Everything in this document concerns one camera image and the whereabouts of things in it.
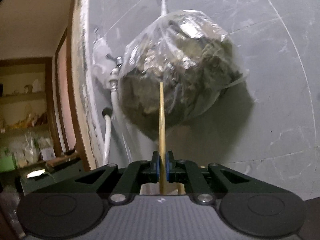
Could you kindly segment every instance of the black hole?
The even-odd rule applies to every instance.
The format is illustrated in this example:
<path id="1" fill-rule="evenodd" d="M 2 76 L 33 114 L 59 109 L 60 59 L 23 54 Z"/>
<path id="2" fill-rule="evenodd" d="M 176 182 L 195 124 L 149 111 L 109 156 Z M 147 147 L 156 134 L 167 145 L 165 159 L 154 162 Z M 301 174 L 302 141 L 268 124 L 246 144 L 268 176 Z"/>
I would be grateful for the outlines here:
<path id="1" fill-rule="evenodd" d="M 89 174 L 88 176 L 79 178 L 76 180 L 76 182 L 81 182 L 85 184 L 93 184 L 96 182 L 97 179 L 100 178 L 100 176 L 104 173 L 104 170 L 94 172 L 92 174 Z"/>
<path id="2" fill-rule="evenodd" d="M 247 179 L 244 179 L 244 178 L 239 177 L 239 176 L 237 176 L 235 174 L 232 174 L 229 171 L 222 170 L 221 172 L 232 184 L 239 184 L 239 183 L 249 182 Z"/>

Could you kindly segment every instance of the screw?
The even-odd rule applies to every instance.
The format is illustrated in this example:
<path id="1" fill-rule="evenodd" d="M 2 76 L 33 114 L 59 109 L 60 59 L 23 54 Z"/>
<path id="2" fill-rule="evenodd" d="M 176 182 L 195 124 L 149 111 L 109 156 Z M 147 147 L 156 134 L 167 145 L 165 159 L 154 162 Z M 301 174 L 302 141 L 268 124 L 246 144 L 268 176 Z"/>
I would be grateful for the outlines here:
<path id="1" fill-rule="evenodd" d="M 113 194 L 110 199 L 113 201 L 113 202 L 116 202 L 116 203 L 119 203 L 119 202 L 123 202 L 125 201 L 126 197 L 125 195 L 123 194 Z"/>
<path id="2" fill-rule="evenodd" d="M 198 195 L 198 200 L 203 203 L 207 203 L 213 200 L 213 196 L 207 193 L 203 193 Z"/>

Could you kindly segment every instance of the gray ribbed panel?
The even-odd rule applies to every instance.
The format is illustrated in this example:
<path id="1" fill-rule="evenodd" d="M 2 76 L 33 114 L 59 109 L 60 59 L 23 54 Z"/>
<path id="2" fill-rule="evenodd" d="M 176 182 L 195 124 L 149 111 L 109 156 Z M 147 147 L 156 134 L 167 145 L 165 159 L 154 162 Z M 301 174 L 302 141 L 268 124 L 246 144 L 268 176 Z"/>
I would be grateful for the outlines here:
<path id="1" fill-rule="evenodd" d="M 26 240 L 36 240 L 28 236 Z M 104 220 L 74 240 L 253 240 L 218 217 L 212 207 L 188 196 L 136 196 L 128 205 L 112 207 Z M 299 240 L 297 236 L 283 240 Z"/>

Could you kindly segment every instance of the green container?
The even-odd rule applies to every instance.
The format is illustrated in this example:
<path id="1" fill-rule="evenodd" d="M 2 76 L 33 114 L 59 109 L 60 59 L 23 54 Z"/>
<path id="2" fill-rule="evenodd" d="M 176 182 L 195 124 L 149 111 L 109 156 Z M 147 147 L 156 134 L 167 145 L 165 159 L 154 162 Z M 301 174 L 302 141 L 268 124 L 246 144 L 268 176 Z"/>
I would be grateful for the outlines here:
<path id="1" fill-rule="evenodd" d="M 12 155 L 0 158 L 0 172 L 13 171 L 15 169 L 16 162 L 15 158 Z"/>

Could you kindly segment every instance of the ceiling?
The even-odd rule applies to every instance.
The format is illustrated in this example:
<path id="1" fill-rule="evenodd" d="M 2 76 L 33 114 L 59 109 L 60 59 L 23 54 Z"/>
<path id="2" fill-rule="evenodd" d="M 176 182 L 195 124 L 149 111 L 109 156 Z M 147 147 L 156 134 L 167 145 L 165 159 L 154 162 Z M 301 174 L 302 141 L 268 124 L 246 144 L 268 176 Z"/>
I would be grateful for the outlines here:
<path id="1" fill-rule="evenodd" d="M 0 58 L 53 56 L 68 23 L 71 0 L 3 0 Z"/>

